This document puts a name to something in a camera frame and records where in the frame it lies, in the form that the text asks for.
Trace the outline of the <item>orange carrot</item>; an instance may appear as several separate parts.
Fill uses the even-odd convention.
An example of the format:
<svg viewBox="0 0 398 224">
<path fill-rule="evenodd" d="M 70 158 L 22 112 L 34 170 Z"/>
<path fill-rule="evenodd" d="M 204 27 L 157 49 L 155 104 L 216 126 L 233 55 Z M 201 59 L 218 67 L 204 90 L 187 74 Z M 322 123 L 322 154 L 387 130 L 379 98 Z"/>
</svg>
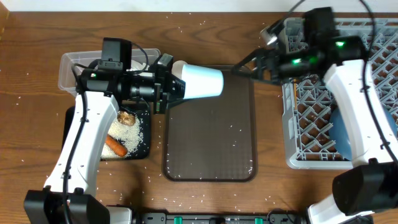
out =
<svg viewBox="0 0 398 224">
<path fill-rule="evenodd" d="M 119 157 L 124 157 L 127 154 L 127 149 L 114 140 L 110 135 L 107 135 L 105 144 Z"/>
</svg>

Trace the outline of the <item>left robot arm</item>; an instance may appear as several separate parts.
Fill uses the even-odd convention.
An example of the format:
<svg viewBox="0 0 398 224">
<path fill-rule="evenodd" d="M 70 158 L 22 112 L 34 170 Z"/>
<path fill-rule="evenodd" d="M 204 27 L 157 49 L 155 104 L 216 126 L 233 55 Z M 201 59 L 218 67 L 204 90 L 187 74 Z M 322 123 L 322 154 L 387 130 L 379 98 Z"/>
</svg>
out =
<svg viewBox="0 0 398 224">
<path fill-rule="evenodd" d="M 162 54 L 132 70 L 131 55 L 102 57 L 75 76 L 78 94 L 61 155 L 42 190 L 29 190 L 24 210 L 31 223 L 136 223 L 133 209 L 104 206 L 95 198 L 97 169 L 112 122 L 124 100 L 149 101 L 155 113 L 185 94 L 172 74 L 174 58 Z"/>
</svg>

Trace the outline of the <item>grey dishwasher rack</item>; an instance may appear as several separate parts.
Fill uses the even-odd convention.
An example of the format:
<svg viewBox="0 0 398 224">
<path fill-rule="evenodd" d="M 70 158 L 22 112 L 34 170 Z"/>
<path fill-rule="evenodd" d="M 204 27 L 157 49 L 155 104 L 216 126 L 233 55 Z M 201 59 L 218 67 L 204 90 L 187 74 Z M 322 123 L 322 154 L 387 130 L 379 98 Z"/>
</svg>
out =
<svg viewBox="0 0 398 224">
<path fill-rule="evenodd" d="M 372 79 L 379 99 L 397 118 L 397 19 L 376 19 L 377 36 L 372 49 Z M 294 110 L 293 84 L 282 87 L 285 160 L 292 169 L 351 169 L 351 161 L 335 149 L 328 135 L 336 108 L 333 95 L 319 81 L 297 84 L 297 110 Z"/>
</svg>

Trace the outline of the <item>dark blue plate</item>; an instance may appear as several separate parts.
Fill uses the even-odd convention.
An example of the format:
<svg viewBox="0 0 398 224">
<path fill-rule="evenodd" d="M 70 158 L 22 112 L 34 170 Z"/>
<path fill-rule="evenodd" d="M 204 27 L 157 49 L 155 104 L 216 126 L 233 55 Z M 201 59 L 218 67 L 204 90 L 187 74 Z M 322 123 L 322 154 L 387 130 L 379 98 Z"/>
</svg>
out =
<svg viewBox="0 0 398 224">
<path fill-rule="evenodd" d="M 351 161 L 353 167 L 368 164 L 373 158 L 380 163 L 392 162 L 388 152 L 380 149 L 382 141 L 369 111 L 364 113 L 355 118 L 338 108 L 332 112 L 329 136 L 335 142 L 335 149 Z"/>
</svg>

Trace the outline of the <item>wooden chopstick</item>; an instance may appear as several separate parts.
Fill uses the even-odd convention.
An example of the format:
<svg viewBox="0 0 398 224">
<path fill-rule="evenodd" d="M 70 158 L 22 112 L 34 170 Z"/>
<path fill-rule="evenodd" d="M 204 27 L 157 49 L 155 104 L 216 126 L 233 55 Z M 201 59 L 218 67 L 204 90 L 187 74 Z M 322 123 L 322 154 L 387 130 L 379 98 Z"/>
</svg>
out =
<svg viewBox="0 0 398 224">
<path fill-rule="evenodd" d="M 294 110 L 297 110 L 297 84 L 295 82 L 296 80 L 294 80 L 293 83 L 293 89 L 294 89 Z"/>
</svg>

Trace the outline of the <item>dried brown mushroom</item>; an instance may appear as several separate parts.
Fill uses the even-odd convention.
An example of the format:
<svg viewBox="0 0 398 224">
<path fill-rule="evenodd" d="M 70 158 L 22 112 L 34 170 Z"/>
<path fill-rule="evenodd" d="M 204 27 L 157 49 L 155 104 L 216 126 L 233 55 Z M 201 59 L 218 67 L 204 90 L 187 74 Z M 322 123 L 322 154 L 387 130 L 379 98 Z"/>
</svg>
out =
<svg viewBox="0 0 398 224">
<path fill-rule="evenodd" d="M 126 111 L 119 111 L 117 121 L 126 126 L 134 126 L 136 119 L 135 116 Z"/>
</svg>

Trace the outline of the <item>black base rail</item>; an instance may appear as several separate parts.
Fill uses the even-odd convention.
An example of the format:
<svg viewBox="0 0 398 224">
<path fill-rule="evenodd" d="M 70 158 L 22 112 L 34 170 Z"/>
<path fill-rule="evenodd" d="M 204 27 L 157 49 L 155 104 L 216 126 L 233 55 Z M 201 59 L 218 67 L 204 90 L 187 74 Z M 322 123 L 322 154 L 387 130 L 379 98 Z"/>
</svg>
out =
<svg viewBox="0 0 398 224">
<path fill-rule="evenodd" d="M 267 215 L 170 214 L 163 212 L 137 213 L 131 207 L 106 207 L 111 223 L 128 224 L 305 224 L 310 220 L 301 215 L 273 210 Z"/>
</svg>

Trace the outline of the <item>clear plastic bin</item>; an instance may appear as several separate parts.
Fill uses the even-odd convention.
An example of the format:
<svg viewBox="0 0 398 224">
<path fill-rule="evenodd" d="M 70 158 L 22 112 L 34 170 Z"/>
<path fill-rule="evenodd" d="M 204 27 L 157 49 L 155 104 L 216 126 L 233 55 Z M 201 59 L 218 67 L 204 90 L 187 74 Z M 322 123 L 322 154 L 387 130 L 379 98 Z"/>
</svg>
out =
<svg viewBox="0 0 398 224">
<path fill-rule="evenodd" d="M 160 55 L 159 49 L 144 49 L 148 56 L 146 61 L 145 55 L 139 49 L 132 49 L 132 68 L 136 68 L 138 63 L 152 65 Z M 77 93 L 75 90 L 75 77 L 72 72 L 72 65 L 79 63 L 88 66 L 93 60 L 101 58 L 101 51 L 85 51 L 85 52 L 69 52 L 61 57 L 60 69 L 58 76 L 58 87 L 60 90 L 67 91 L 74 98 Z"/>
</svg>

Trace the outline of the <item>pile of white rice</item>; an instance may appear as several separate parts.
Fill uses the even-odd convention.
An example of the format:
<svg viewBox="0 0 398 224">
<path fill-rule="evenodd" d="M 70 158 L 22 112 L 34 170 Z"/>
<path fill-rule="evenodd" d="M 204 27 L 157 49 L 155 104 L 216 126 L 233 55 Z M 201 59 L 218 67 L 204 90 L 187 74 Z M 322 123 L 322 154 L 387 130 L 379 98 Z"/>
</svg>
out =
<svg viewBox="0 0 398 224">
<path fill-rule="evenodd" d="M 101 153 L 101 159 L 104 161 L 131 159 L 138 153 L 138 147 L 144 140 L 141 122 L 137 118 L 134 126 L 123 125 L 116 118 L 108 130 L 108 135 L 124 146 L 127 149 L 127 154 L 124 157 L 119 157 L 104 144 Z"/>
</svg>

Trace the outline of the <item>dark brown serving tray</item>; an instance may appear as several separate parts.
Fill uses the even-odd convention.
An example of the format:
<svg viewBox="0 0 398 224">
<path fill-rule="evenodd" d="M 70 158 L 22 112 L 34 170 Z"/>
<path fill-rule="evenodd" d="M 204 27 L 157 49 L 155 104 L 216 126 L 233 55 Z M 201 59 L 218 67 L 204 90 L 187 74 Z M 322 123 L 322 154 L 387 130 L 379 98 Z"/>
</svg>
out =
<svg viewBox="0 0 398 224">
<path fill-rule="evenodd" d="M 174 182 L 249 182 L 257 173 L 253 82 L 217 65 L 218 97 L 188 100 L 168 110 L 162 170 Z"/>
</svg>

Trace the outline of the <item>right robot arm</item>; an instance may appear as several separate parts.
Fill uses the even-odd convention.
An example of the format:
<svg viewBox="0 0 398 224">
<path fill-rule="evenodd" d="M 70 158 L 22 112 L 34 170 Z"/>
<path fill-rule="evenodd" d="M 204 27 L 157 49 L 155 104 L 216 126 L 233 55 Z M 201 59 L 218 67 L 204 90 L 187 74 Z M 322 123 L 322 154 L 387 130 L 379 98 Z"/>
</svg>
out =
<svg viewBox="0 0 398 224">
<path fill-rule="evenodd" d="M 397 207 L 397 138 L 379 101 L 357 36 L 310 40 L 308 49 L 257 49 L 232 69 L 273 85 L 317 74 L 332 92 L 351 144 L 352 168 L 335 177 L 332 193 L 307 209 L 307 223 L 346 223 Z"/>
</svg>

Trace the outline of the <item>black waste tray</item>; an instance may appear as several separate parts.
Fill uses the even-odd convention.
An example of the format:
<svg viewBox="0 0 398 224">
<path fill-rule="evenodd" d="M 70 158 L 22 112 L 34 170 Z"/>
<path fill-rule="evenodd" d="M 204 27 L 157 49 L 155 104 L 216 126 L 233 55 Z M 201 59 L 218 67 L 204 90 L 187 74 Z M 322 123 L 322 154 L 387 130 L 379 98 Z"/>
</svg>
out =
<svg viewBox="0 0 398 224">
<path fill-rule="evenodd" d="M 126 111 L 131 113 L 141 122 L 142 132 L 144 134 L 143 143 L 140 143 L 138 147 L 138 153 L 131 159 L 122 160 L 134 160 L 144 159 L 149 155 L 150 142 L 151 142 L 151 118 L 147 106 L 134 105 L 134 104 L 123 104 L 119 111 Z"/>
</svg>

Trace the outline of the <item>white plastic cup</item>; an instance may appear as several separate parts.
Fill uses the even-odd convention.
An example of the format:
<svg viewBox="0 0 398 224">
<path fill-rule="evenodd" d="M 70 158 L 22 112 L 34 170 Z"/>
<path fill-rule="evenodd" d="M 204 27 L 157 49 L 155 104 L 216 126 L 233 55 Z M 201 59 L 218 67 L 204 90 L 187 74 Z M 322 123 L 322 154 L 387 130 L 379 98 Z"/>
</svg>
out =
<svg viewBox="0 0 398 224">
<path fill-rule="evenodd" d="M 184 65 L 187 65 L 187 62 L 183 60 L 174 62 L 172 65 L 172 74 L 177 78 L 182 79 L 182 70 Z"/>
</svg>

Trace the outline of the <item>light blue plastic cup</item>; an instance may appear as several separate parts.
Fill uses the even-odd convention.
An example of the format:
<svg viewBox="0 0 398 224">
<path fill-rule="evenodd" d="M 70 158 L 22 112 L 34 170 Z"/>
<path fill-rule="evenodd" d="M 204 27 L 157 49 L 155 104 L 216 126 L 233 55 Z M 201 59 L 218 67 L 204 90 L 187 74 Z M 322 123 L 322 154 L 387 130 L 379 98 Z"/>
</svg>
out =
<svg viewBox="0 0 398 224">
<path fill-rule="evenodd" d="M 214 68 L 186 64 L 182 68 L 182 80 L 184 100 L 220 96 L 224 87 L 223 73 Z"/>
</svg>

